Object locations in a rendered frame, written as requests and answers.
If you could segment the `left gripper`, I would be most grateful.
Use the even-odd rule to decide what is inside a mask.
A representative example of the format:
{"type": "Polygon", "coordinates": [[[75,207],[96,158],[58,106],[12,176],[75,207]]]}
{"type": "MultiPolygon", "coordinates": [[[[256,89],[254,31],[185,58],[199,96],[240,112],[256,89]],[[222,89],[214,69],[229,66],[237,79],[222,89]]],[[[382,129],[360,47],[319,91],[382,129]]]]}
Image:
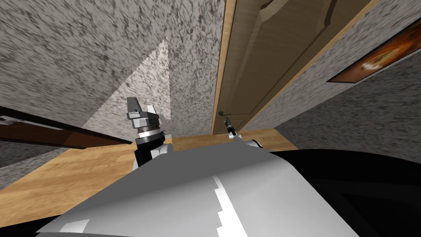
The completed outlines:
{"type": "Polygon", "coordinates": [[[127,97],[127,118],[133,119],[152,119],[158,120],[159,115],[156,113],[153,105],[147,105],[147,112],[142,112],[141,106],[136,97],[127,97]]]}

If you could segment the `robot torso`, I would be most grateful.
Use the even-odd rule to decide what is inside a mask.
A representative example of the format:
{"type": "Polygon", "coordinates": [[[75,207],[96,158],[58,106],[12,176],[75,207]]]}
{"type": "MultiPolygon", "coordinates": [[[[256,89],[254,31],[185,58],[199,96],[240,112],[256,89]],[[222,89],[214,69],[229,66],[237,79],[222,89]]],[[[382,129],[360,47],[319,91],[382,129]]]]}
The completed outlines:
{"type": "Polygon", "coordinates": [[[358,237],[286,160],[242,141],[158,155],[36,237],[358,237]]]}

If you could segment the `brown wooden door leaf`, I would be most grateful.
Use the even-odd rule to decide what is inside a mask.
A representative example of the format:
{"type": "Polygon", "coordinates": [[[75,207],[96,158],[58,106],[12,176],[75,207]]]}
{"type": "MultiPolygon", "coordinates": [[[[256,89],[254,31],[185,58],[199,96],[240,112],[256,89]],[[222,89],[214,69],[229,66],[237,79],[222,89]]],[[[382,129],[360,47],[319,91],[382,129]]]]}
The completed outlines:
{"type": "Polygon", "coordinates": [[[212,132],[244,129],[371,0],[226,0],[212,132]]]}

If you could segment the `dark brown framed wall picture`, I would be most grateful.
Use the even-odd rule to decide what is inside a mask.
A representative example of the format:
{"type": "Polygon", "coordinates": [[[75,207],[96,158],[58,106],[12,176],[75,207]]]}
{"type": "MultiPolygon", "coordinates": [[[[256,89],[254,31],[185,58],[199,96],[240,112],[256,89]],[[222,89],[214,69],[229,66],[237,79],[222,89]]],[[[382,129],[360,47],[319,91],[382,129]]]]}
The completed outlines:
{"type": "Polygon", "coordinates": [[[86,149],[132,141],[0,106],[0,141],[86,149]]]}

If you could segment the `orange framed wall picture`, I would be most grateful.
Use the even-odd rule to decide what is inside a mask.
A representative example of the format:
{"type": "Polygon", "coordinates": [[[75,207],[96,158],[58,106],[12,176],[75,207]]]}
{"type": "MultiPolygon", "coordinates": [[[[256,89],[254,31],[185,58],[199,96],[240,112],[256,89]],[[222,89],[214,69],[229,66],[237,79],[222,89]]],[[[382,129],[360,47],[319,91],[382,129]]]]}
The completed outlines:
{"type": "Polygon", "coordinates": [[[421,17],[327,82],[356,84],[421,49],[421,17]]]}

